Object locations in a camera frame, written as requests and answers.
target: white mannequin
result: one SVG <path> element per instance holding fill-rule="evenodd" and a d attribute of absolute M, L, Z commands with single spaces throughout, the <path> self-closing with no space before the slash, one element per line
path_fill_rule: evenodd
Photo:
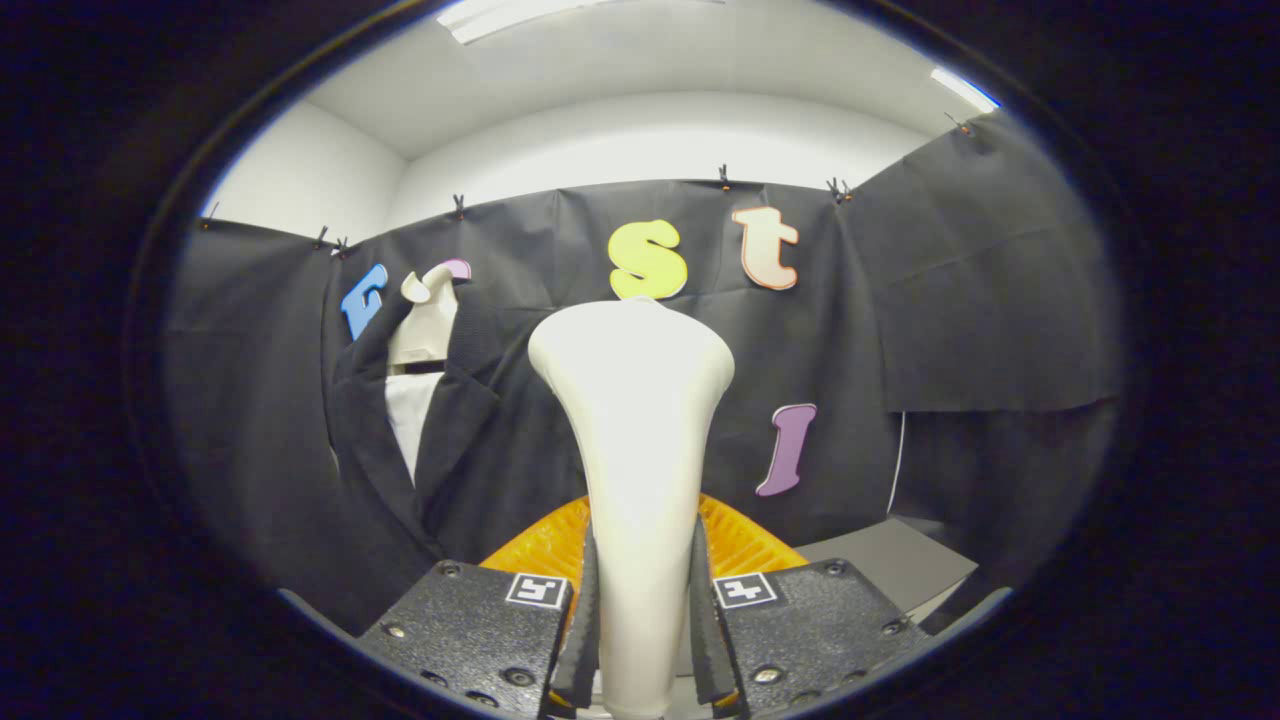
<path fill-rule="evenodd" d="M 458 311 L 458 300 L 453 296 L 453 270 L 447 264 L 436 265 L 422 275 L 421 282 L 410 273 L 401 283 L 401 295 L 413 302 L 413 309 L 392 336 L 388 366 L 444 360 L 453 315 Z"/>
<path fill-rule="evenodd" d="M 668 708 L 712 414 L 733 355 L 710 328 L 649 297 L 547 318 L 529 356 L 582 452 L 600 573 L 604 706 Z"/>
<path fill-rule="evenodd" d="M 413 309 L 396 328 L 387 350 L 387 415 L 396 434 L 396 443 L 404 457 L 410 482 L 415 482 L 422 425 L 435 386 L 444 375 L 438 373 L 406 374 L 404 365 L 444 360 L 453 331 L 458 301 L 453 296 L 453 270 L 440 264 L 420 282 L 410 273 L 401 283 L 401 295 L 413 302 Z"/>

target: white cable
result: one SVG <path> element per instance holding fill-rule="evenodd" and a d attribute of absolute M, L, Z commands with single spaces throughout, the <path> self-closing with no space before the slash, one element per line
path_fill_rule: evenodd
<path fill-rule="evenodd" d="M 888 491 L 888 507 L 884 516 L 893 509 L 893 496 L 897 495 L 897 473 L 902 469 L 902 446 L 906 445 L 906 413 L 902 413 L 902 432 L 897 436 L 897 465 L 893 466 L 893 487 Z"/>

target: fluorescent light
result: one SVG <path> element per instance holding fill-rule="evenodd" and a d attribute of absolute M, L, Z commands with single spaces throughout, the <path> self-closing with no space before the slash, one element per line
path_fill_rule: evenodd
<path fill-rule="evenodd" d="M 611 0 L 462 0 L 436 18 L 466 45 L 525 20 Z"/>
<path fill-rule="evenodd" d="M 989 113 L 996 108 L 1000 108 L 1000 102 L 992 100 L 986 92 L 943 70 L 942 68 L 933 68 L 929 77 L 941 82 L 951 92 L 964 97 L 970 105 L 977 108 L 979 113 Z"/>

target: white wall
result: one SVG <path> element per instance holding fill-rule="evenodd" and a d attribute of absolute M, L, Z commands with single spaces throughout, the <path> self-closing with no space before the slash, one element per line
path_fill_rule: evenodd
<path fill-rule="evenodd" d="M 302 101 L 266 128 L 209 197 L 216 219 L 325 240 L 375 236 L 408 163 L 335 115 Z"/>
<path fill-rule="evenodd" d="M 385 229 L 467 205 L 607 182 L 718 178 L 856 186 L 929 137 L 877 118 L 782 97 L 632 95 L 527 115 L 415 160 Z"/>

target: white ceiling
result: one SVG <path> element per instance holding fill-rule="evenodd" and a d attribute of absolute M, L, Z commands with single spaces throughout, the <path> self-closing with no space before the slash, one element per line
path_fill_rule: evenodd
<path fill-rule="evenodd" d="M 407 160 L 540 110 L 690 90 L 822 102 L 933 137 L 952 127 L 943 113 L 977 110 L 929 79 L 932 69 L 817 0 L 637 0 L 536 18 L 466 46 L 424 19 L 308 100 Z"/>

